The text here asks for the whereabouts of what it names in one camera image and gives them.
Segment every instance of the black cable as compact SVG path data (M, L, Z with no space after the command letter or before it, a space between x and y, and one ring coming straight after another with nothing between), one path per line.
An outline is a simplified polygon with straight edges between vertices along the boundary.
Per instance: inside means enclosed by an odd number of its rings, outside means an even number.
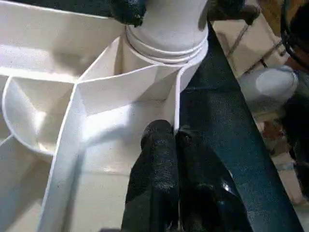
M301 66L309 70L309 65L304 62L299 56L295 54L295 52L291 49L293 46L298 46L301 50L309 54L309 49L306 48L303 43L295 37L289 27L289 24L286 19L287 9L288 9L288 0L283 0L282 8L281 8L281 38L283 45L287 53Z

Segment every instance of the plastic compartment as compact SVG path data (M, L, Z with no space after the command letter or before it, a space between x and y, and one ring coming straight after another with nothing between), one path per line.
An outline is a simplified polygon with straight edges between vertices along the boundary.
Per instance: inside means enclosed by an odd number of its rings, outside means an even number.
M10 77L3 93L5 121L19 142L52 156L73 84Z
M35 231L50 164L13 136L0 145L0 231Z
M166 119L177 129L179 93L198 64L181 69L169 86L157 79L157 65L77 84L63 122L39 232L120 228L143 130L156 119Z
M106 17L7 1L0 1L0 22L0 74L67 81L125 30Z

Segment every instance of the white plastic panel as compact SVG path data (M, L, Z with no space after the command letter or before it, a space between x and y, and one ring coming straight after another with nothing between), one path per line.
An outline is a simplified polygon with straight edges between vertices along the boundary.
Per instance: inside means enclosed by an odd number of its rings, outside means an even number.
M78 156L83 151L81 133L86 113L79 90L74 89L72 96L52 164L39 232L61 231L74 174L78 168Z
M82 75L81 79L111 77L154 64L137 56L137 52L128 44L125 37L122 35L115 39Z
M0 73L77 79L124 30L105 17L0 1Z
M0 231L36 230L49 170L13 136L0 145Z
M2 110L13 135L25 146L52 156L73 84L9 78Z

